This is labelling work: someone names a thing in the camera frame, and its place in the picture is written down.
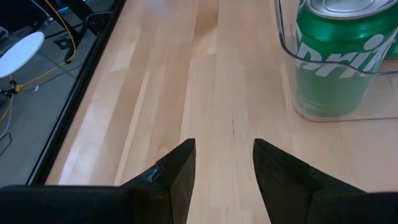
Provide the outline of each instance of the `gray floor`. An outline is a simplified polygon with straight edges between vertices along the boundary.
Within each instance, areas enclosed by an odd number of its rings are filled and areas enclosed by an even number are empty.
[[[112,0],[90,0],[88,3],[94,11],[108,10]],[[79,24],[81,21],[71,12],[66,12],[63,17],[71,25]],[[63,30],[56,22],[43,25],[40,31],[45,35],[53,34]],[[14,43],[29,33],[30,28],[20,30],[12,34],[7,42],[0,45],[3,50],[10,43]],[[40,51],[57,63],[63,63],[67,50],[60,50],[54,44],[54,40],[67,33],[46,39]],[[12,184],[25,184],[32,171],[46,140],[65,104],[70,88],[80,71],[81,64],[86,58],[90,47],[95,41],[95,36],[87,32],[79,45],[76,55],[71,64],[64,65],[71,70],[71,75],[66,73],[57,76],[46,84],[43,82],[55,77],[62,70],[59,68],[47,75],[45,78],[27,86],[22,93],[14,97],[12,106],[11,123],[8,132],[11,134],[12,142],[7,150],[0,156],[0,187]],[[18,84],[40,76],[55,65],[36,54],[22,68],[12,74]],[[0,88],[9,89],[9,78],[0,79]],[[9,98],[0,96],[0,116],[4,113],[9,103]],[[7,126],[8,115],[0,124],[0,135]],[[8,137],[0,140],[0,153],[9,144]]]

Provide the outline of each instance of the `black cable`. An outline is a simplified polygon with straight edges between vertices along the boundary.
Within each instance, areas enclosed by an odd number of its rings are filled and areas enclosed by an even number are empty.
[[[9,146],[11,145],[11,143],[12,143],[12,138],[11,138],[11,134],[10,134],[10,133],[6,133],[3,137],[0,138],[0,141],[1,141],[2,139],[4,139],[6,136],[9,137],[10,142],[9,142],[8,145],[1,151],[0,156],[2,156],[2,154],[8,149],[8,147],[9,147]]]
[[[76,67],[71,68],[70,70],[68,70],[68,72],[71,72],[71,71],[73,71],[73,70],[79,68],[79,67],[82,66],[82,65],[83,65],[83,64],[81,63],[81,64],[79,64],[78,66],[76,66]],[[65,73],[65,72],[56,74],[54,77],[52,77],[52,78],[50,78],[50,79],[48,79],[48,80],[42,82],[41,84],[38,84],[37,86],[42,86],[42,85],[44,85],[44,84],[46,84],[46,83],[48,83],[48,82],[54,80],[54,79],[57,78],[58,76],[63,75],[64,73]],[[30,89],[22,90],[21,93],[27,92],[27,91],[32,91],[32,90],[35,90],[35,89],[36,89],[36,86],[33,87],[33,88],[30,88]]]

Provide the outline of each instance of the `sprite logo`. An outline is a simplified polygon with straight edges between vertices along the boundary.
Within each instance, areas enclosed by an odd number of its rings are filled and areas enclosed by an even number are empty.
[[[322,55],[317,52],[315,49],[312,49],[307,44],[302,42],[302,33],[299,25],[296,23],[296,31],[297,31],[297,39],[298,43],[301,43],[299,47],[297,47],[297,56],[300,58],[305,58],[306,56],[310,56],[310,60],[319,61],[319,62],[349,62],[354,68],[363,67],[363,71],[368,72],[377,67],[379,62],[383,59],[386,54],[388,48],[390,47],[392,41],[398,32],[398,28],[395,29],[394,33],[384,41],[384,35],[376,34],[371,37],[366,43],[363,45],[363,52],[350,52],[347,54],[330,54],[326,60],[322,58]],[[341,65],[321,65],[319,63],[305,63],[300,60],[296,61],[297,68],[303,68],[306,70],[316,71],[315,75],[320,77],[328,76],[335,68],[340,67]],[[351,78],[356,72],[347,68],[339,78]]]

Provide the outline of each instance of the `wood grain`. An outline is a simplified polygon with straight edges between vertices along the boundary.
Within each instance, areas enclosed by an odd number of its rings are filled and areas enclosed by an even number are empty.
[[[273,1],[127,0],[47,183],[119,185],[196,138],[188,223],[269,223],[252,164],[263,138],[363,190],[398,190],[398,120],[303,119],[284,60]]]

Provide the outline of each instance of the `wooden table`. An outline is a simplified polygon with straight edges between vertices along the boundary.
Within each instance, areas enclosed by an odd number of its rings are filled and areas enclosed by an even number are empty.
[[[196,138],[188,223],[267,223],[254,138],[376,191],[398,190],[397,133],[294,111],[271,0],[127,0],[47,183],[119,185]]]

